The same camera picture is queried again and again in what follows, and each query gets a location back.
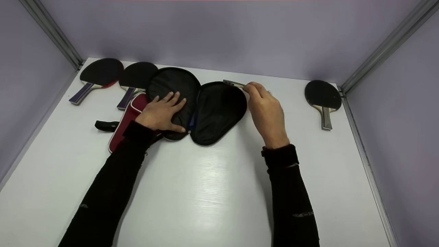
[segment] wrist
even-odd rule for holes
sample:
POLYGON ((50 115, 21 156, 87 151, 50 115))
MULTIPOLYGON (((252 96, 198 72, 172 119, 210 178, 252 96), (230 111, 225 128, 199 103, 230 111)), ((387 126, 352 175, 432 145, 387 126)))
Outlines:
POLYGON ((264 142, 267 149, 278 149, 290 144, 290 140, 286 135, 278 138, 268 138, 264 142))
POLYGON ((155 126, 153 121, 149 121, 148 119, 143 119, 142 117, 140 117, 140 115, 135 119, 135 121, 143 126, 145 126, 146 128, 149 128, 151 130, 157 130, 158 128, 155 126))

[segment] hand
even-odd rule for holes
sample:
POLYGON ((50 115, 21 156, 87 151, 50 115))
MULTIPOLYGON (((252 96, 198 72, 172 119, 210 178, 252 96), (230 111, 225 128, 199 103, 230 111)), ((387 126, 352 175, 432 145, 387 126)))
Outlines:
POLYGON ((279 101, 256 82, 250 82, 244 90, 250 95, 248 108, 265 147, 277 149, 290 144, 285 130, 284 111, 279 101))
POLYGON ((142 113, 136 118, 136 122, 154 131, 162 130, 184 133, 186 130, 180 125, 171 123, 171 118, 183 108, 186 98, 178 103, 178 105, 175 105, 180 97, 180 92, 176 92, 172 98, 173 94, 173 92, 169 92, 160 101, 158 96, 156 96, 154 100, 146 105, 142 113))

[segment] paddle handle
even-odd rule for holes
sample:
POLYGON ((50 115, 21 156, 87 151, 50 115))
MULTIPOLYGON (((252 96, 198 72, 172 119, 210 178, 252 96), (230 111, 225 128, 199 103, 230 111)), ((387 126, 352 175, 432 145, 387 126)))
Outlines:
POLYGON ((122 100, 117 105, 117 109, 124 111, 128 106, 128 103, 130 102, 131 98, 133 97, 135 91, 136 91, 135 87, 129 87, 125 95, 123 96, 122 100))
POLYGON ((71 97, 68 101, 74 105, 79 105, 81 101, 85 98, 85 96, 90 93, 93 89, 92 83, 86 83, 81 90, 79 90, 73 97, 71 97))
POLYGON ((329 117, 329 108, 322 107, 322 130, 332 130, 331 118, 329 117))

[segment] ping pong paddle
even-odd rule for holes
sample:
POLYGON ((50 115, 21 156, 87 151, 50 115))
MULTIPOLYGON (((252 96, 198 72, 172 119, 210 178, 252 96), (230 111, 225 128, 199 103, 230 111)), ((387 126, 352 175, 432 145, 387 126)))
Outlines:
POLYGON ((79 79, 85 85, 68 101, 79 105, 90 91, 97 88, 106 88, 119 80, 123 71, 123 64, 114 58, 104 58, 92 62, 81 73, 79 79))
POLYGON ((126 93, 117 105, 117 109, 125 110, 135 94, 147 89, 149 80, 157 70, 157 66, 150 62, 137 62, 128 66, 119 80, 119 86, 126 90, 126 93))
POLYGON ((322 115, 322 130, 332 130, 329 113, 342 106, 342 98, 338 90, 325 81, 313 80, 305 87, 305 98, 322 115))

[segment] small metal object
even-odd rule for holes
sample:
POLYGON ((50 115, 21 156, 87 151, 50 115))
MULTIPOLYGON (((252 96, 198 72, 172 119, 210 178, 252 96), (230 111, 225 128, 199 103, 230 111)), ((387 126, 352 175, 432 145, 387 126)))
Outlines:
POLYGON ((245 84, 242 84, 242 83, 239 83, 239 82, 234 82, 234 81, 231 81, 231 80, 223 80, 223 82, 225 84, 227 84, 227 85, 231 85, 231 86, 238 87, 238 88, 244 88, 245 87, 245 84))

